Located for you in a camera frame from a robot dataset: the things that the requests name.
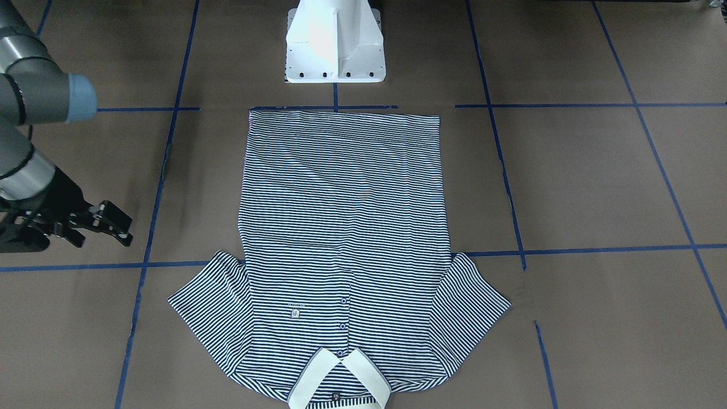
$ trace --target brown floor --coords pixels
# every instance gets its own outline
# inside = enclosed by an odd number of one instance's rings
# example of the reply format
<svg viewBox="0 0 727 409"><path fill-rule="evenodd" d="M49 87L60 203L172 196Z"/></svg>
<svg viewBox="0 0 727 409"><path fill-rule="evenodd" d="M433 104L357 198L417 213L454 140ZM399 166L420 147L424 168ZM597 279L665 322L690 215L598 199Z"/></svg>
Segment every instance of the brown floor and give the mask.
<svg viewBox="0 0 727 409"><path fill-rule="evenodd" d="M1 256L0 408L285 408L227 380L165 298L244 256L247 110L335 104L441 116L452 250L514 305L389 408L725 407L727 27L705 1L471 0L487 96L465 0L386 1L386 82L337 89L283 82L293 0L15 3L102 108L167 110L36 128L135 241Z"/></svg>

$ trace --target shirt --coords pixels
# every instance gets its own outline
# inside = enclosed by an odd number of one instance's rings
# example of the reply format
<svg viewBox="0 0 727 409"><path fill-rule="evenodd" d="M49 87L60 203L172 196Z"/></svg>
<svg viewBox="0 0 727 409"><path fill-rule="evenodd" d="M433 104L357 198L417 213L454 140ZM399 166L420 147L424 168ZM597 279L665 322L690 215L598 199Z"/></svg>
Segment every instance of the shirt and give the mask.
<svg viewBox="0 0 727 409"><path fill-rule="evenodd" d="M169 298L225 375L291 409L450 378L510 307L446 225L436 116L251 111L238 214Z"/></svg>

